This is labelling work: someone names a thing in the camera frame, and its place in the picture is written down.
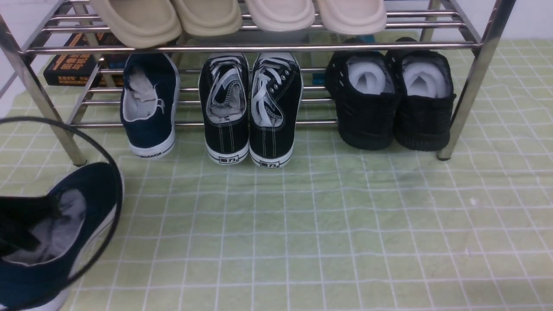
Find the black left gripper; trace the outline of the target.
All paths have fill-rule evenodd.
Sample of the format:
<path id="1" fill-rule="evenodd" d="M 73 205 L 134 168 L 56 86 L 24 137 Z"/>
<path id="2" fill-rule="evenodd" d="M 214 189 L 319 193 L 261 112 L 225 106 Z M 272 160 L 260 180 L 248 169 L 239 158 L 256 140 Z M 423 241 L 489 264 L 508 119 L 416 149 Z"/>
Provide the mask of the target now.
<path id="1" fill-rule="evenodd" d="M 32 233 L 41 221 L 60 217 L 59 195 L 40 197 L 0 197 L 0 254 L 34 252 L 41 242 Z"/>

